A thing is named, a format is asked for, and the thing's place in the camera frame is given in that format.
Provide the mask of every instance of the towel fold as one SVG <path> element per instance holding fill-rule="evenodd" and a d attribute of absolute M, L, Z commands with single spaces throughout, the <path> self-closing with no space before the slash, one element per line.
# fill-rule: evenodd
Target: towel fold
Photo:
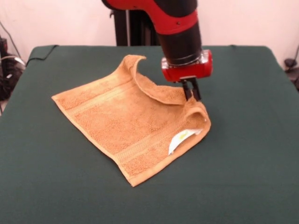
<path fill-rule="evenodd" d="M 182 88 L 158 86 L 141 75 L 137 66 L 142 59 L 128 55 L 112 74 L 52 97 L 133 187 L 199 143 L 211 127 L 201 102 L 186 101 Z M 172 138 L 189 129 L 198 132 L 169 155 Z"/>

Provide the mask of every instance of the white wall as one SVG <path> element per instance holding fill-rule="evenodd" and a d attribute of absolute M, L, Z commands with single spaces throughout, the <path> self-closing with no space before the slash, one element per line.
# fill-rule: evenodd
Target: white wall
<path fill-rule="evenodd" d="M 294 57 L 299 44 L 299 0 L 198 2 L 204 45 L 265 45 L 280 65 Z"/>
<path fill-rule="evenodd" d="M 299 0 L 198 2 L 204 45 L 266 45 L 281 65 L 295 54 Z M 115 45 L 109 12 L 101 0 L 0 0 L 0 20 L 24 59 L 39 45 Z"/>
<path fill-rule="evenodd" d="M 116 45 L 109 14 L 101 0 L 0 0 L 0 20 L 24 60 L 40 45 Z"/>

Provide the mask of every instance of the white label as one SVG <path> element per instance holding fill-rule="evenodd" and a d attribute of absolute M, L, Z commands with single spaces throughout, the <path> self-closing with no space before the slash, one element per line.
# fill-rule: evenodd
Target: white label
<path fill-rule="evenodd" d="M 194 134 L 200 134 L 202 129 L 186 129 L 181 131 L 180 133 L 176 134 L 169 145 L 168 155 L 172 154 L 173 151 L 187 138 Z"/>

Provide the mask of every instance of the green tablecloth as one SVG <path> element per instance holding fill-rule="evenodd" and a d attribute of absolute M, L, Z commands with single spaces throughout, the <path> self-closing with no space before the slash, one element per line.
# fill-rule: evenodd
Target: green tablecloth
<path fill-rule="evenodd" d="M 209 47 L 199 80 L 212 128 L 132 188 L 50 97 L 110 74 L 127 54 L 169 84 L 160 47 L 46 46 L 0 118 L 2 224 L 298 224 L 299 94 L 265 47 Z"/>

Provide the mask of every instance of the black cable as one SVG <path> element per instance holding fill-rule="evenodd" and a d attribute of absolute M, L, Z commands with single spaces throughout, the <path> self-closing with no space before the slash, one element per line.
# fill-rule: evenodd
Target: black cable
<path fill-rule="evenodd" d="M 298 57 L 298 53 L 299 53 L 299 45 L 298 45 L 298 47 L 297 47 L 297 51 L 296 51 L 296 54 L 295 54 L 295 57 L 294 57 L 294 62 L 293 62 L 292 67 L 293 67 L 294 64 L 295 64 L 296 58 Z"/>
<path fill-rule="evenodd" d="M 11 43 L 13 43 L 13 46 L 14 46 L 16 52 L 18 53 L 19 58 L 21 58 L 21 55 L 20 55 L 20 53 L 19 53 L 19 51 L 18 51 L 16 45 L 14 44 L 14 41 L 13 41 L 13 39 L 12 39 L 10 33 L 7 31 L 7 29 L 5 29 L 5 27 L 4 27 L 4 25 L 2 24 L 1 21 L 0 21 L 0 25 L 2 26 L 2 28 L 4 29 L 4 31 L 5 31 L 5 32 L 7 33 L 7 35 L 9 36 L 9 38 L 10 38 L 10 40 L 11 40 Z"/>

